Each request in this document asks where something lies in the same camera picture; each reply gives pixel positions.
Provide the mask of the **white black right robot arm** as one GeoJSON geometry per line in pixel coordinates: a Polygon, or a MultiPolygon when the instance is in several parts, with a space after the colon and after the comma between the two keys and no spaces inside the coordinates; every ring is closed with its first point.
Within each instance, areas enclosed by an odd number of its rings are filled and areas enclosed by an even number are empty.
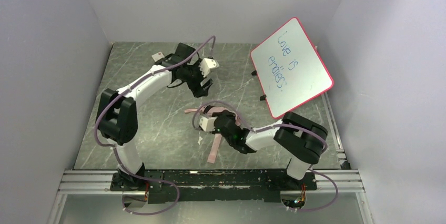
{"type": "Polygon", "coordinates": [[[274,124],[243,128],[236,113],[212,108],[207,115],[200,116],[199,128],[214,134],[217,139],[225,139],[229,146],[242,154],[280,145],[292,154],[286,174],[297,180],[301,180],[328,149],[328,131],[324,126],[290,111],[274,124]]]}

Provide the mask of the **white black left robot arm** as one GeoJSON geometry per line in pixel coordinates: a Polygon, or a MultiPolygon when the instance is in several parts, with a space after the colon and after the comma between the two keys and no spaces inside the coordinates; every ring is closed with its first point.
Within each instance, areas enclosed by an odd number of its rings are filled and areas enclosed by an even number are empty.
{"type": "Polygon", "coordinates": [[[132,83],[113,90],[105,89],[99,100],[95,121],[95,135],[107,140],[107,146],[117,151],[118,181],[121,187],[131,189],[141,187],[145,181],[145,166],[133,142],[138,130],[138,109],[153,94],[164,88],[172,88],[172,83],[186,83],[196,98],[208,95],[213,84],[207,76],[219,64],[213,57],[191,59],[198,51],[184,43],[179,43],[174,53],[153,55],[154,65],[144,75],[132,83]]]}

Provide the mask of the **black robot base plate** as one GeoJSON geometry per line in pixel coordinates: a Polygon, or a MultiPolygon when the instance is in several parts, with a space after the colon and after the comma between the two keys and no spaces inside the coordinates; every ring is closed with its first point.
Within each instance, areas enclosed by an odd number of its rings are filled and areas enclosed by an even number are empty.
{"type": "Polygon", "coordinates": [[[146,170],[145,177],[167,180],[173,186],[159,181],[143,181],[118,171],[113,174],[110,191],[148,192],[148,204],[179,201],[232,201],[263,200],[281,202],[281,192],[317,189],[315,175],[305,173],[300,180],[291,178],[285,169],[217,169],[217,170],[146,170]]]}

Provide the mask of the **pink and black folding umbrella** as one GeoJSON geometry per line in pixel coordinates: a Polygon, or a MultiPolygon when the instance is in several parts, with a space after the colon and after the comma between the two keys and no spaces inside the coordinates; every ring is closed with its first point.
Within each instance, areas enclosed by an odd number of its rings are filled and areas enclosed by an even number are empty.
{"type": "MultiPolygon", "coordinates": [[[[239,116],[236,115],[233,111],[228,110],[227,108],[224,108],[224,107],[212,107],[211,108],[210,105],[208,105],[206,108],[210,108],[209,112],[205,112],[205,114],[207,114],[207,115],[211,115],[212,113],[219,113],[219,112],[223,112],[223,111],[231,112],[232,114],[235,115],[236,125],[238,125],[238,126],[241,125],[241,120],[240,120],[239,116]]],[[[211,148],[211,151],[210,151],[208,159],[207,159],[208,163],[211,163],[211,164],[215,163],[218,149],[219,149],[219,146],[221,143],[221,139],[222,139],[221,134],[215,134],[214,141],[212,143],[212,148],[211,148]]]]}

